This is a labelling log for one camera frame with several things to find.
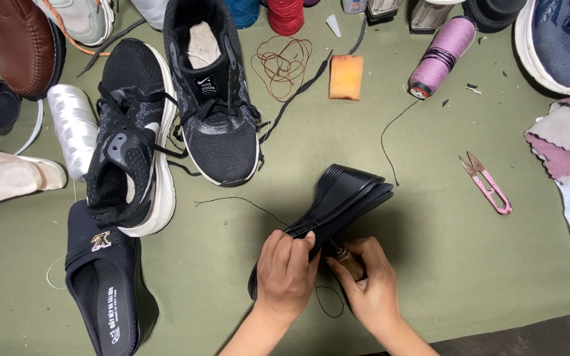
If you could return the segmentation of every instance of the white thread spool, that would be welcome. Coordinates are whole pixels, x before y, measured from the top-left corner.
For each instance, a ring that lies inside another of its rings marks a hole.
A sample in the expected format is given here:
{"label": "white thread spool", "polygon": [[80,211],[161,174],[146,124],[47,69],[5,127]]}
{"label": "white thread spool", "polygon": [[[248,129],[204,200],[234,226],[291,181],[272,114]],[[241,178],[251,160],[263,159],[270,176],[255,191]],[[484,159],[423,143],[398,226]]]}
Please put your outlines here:
{"label": "white thread spool", "polygon": [[47,92],[54,130],[65,165],[72,179],[85,182],[91,156],[96,147],[98,125],[85,93],[73,85],[59,84]]}

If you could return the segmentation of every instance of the nike swoosh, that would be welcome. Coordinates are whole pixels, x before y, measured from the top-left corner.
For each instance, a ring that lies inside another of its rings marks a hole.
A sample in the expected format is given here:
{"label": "nike swoosh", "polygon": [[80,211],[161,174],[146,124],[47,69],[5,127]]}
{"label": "nike swoosh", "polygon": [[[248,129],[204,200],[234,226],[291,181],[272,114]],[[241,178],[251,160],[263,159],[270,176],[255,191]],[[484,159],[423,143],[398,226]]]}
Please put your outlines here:
{"label": "nike swoosh", "polygon": [[152,122],[152,123],[148,124],[147,126],[144,126],[144,128],[155,132],[155,134],[157,135],[158,131],[160,130],[160,125],[157,122]]}

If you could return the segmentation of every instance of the shoe tongue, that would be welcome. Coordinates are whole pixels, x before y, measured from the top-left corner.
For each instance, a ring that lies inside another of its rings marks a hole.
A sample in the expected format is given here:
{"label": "shoe tongue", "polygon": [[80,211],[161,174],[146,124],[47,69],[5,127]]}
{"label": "shoe tongue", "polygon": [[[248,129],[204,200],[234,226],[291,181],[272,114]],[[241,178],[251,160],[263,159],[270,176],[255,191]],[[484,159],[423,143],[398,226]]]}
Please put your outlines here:
{"label": "shoe tongue", "polygon": [[200,106],[210,99],[219,98],[228,102],[228,65],[229,60],[222,53],[212,65],[185,73],[186,82],[191,86]]}

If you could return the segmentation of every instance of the hand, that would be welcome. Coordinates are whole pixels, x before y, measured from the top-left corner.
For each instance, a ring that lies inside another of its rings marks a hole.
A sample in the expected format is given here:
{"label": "hand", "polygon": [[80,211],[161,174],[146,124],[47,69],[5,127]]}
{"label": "hand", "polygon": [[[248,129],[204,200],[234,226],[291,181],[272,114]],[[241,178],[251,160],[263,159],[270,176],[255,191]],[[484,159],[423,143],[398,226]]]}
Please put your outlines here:
{"label": "hand", "polygon": [[366,279],[354,281],[349,270],[334,258],[327,258],[327,263],[342,284],[355,317],[379,340],[401,322],[395,270],[376,238],[357,239],[345,247],[362,257]]}
{"label": "hand", "polygon": [[267,238],[258,259],[257,301],[252,309],[277,324],[289,327],[303,312],[312,295],[320,253],[309,261],[316,236],[293,239],[275,230]]}

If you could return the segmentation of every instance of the pink-handled scissors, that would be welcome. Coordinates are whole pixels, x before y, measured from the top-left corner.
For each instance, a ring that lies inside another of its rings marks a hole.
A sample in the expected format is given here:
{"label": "pink-handled scissors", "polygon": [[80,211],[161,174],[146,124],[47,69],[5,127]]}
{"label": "pink-handled scissors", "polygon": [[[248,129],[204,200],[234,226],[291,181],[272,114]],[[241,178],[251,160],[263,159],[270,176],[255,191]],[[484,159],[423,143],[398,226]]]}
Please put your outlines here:
{"label": "pink-handled scissors", "polygon": [[[494,179],[492,179],[491,175],[487,172],[487,170],[485,170],[485,167],[469,151],[467,151],[467,156],[470,158],[470,162],[472,162],[472,165],[467,163],[461,156],[459,156],[461,164],[463,165],[467,173],[470,174],[470,177],[472,178],[474,183],[476,183],[479,189],[483,192],[485,198],[487,198],[487,200],[490,201],[491,206],[493,206],[496,212],[498,212],[501,215],[511,214],[512,205],[509,203],[509,200],[507,200],[507,197],[503,194],[500,188],[496,185],[496,182],[494,181]],[[485,189],[485,186],[483,185],[479,177],[476,176],[477,172],[480,172],[483,175],[483,177],[485,177],[487,182],[490,183],[491,185],[490,189],[488,190]],[[501,198],[501,200],[505,203],[505,206],[503,206],[502,208],[499,207],[498,204],[496,204],[496,202],[494,201],[494,197],[492,196],[494,192],[496,192],[498,197]]]}

